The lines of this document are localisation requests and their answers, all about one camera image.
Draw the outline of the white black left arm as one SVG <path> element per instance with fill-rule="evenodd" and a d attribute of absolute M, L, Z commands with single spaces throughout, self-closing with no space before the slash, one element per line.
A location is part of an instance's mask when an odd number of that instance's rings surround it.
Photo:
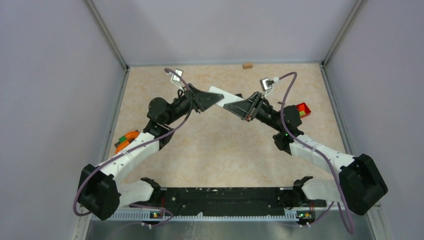
<path fill-rule="evenodd" d="M 110 218 L 117 209 L 133 203 L 144 202 L 154 207 L 160 202 L 160 193 L 145 180 L 122 185 L 126 176 L 147 157 L 157 153 L 171 140 L 178 125 L 169 125 L 181 117 L 188 118 L 192 110 L 204 112 L 225 97 L 221 93 L 207 92 L 189 84 L 180 89 L 178 96 L 169 103 L 162 97 L 153 98 L 148 105 L 149 122 L 138 136 L 112 158 L 97 166 L 86 165 L 81 171 L 73 211 L 83 217 L 77 205 L 87 209 L 100 220 Z"/>

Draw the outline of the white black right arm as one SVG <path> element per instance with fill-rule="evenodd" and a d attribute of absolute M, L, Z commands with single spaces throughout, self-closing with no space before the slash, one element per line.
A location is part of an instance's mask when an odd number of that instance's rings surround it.
<path fill-rule="evenodd" d="M 388 187 L 374 160 L 367 154 L 354 156 L 331 149 L 298 129 L 301 117 L 297 106 L 275 110 L 260 92 L 243 99 L 225 93 L 218 106 L 250 122 L 258 120 L 275 129 L 275 145 L 280 151 L 310 161 L 333 176 L 332 180 L 306 176 L 293 187 L 293 200 L 307 206 L 312 200 L 344 204 L 351 212 L 363 216 L 384 195 Z"/>

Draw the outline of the white remote control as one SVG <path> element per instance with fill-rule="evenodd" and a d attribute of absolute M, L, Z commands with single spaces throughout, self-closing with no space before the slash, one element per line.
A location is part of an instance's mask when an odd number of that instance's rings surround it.
<path fill-rule="evenodd" d="M 209 88 L 208 92 L 209 93 L 215 93 L 215 94 L 221 94 L 221 95 L 223 95 L 223 99 L 221 99 L 220 101 L 218 101 L 215 104 L 215 105 L 217 105 L 217 106 L 219 106 L 221 108 L 223 108 L 224 105 L 226 105 L 226 104 L 231 104 L 231 103 L 234 103 L 234 102 L 240 102 L 240 101 L 243 101 L 244 100 L 244 98 L 242 98 L 242 97 L 239 97 L 237 95 L 234 95 L 234 94 L 232 94 L 230 92 L 227 92 L 227 91 L 222 90 L 222 89 L 220 89 L 218 87 L 215 87 L 215 86 L 211 86 Z"/>

